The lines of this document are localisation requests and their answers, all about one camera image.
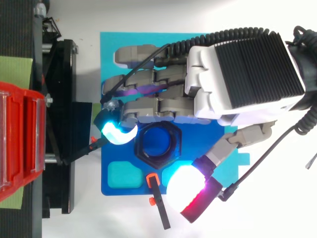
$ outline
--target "red storage container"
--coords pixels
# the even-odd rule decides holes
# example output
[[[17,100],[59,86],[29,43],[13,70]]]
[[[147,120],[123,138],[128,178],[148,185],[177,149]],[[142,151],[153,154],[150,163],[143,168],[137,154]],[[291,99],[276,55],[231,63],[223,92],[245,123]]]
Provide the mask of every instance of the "red storage container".
[[[0,201],[42,173],[45,128],[44,96],[0,82]]]

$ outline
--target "glowing light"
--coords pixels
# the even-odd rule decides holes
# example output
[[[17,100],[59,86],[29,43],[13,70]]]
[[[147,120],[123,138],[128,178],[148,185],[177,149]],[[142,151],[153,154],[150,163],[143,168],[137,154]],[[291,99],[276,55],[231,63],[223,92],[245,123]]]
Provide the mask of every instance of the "glowing light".
[[[205,176],[194,166],[184,165],[170,178],[166,197],[178,212],[182,212],[205,187]]]
[[[107,122],[102,129],[102,133],[112,144],[123,145],[137,135],[138,126],[136,125],[131,131],[124,133],[116,128],[112,122]]]

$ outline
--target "black clamp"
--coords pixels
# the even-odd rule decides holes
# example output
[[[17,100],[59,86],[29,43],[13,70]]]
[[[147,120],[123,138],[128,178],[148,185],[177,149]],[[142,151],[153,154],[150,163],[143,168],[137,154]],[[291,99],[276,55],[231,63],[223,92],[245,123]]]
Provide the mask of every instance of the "black clamp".
[[[152,206],[156,205],[158,207],[159,216],[162,220],[164,230],[167,230],[170,228],[170,224],[169,224],[169,220],[168,220],[165,206],[163,203],[162,194],[159,190],[160,182],[159,182],[158,175],[155,173],[147,175],[147,182],[148,182],[149,188],[152,189],[153,196],[154,196],[154,197],[150,197],[149,199],[150,204]]]

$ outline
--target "black heat sink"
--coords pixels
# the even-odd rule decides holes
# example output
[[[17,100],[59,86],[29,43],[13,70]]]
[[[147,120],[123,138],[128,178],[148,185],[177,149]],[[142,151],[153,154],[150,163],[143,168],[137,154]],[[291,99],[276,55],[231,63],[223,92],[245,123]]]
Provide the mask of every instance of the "black heat sink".
[[[305,93],[279,34],[215,45],[232,108]]]

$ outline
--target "metal rod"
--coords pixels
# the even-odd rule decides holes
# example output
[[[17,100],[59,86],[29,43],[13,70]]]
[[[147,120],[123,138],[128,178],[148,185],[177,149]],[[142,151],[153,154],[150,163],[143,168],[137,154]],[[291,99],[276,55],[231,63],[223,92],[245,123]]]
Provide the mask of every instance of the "metal rod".
[[[57,160],[55,154],[46,154],[45,155],[45,164],[56,164]]]
[[[52,48],[52,44],[42,44],[42,53],[49,54]]]

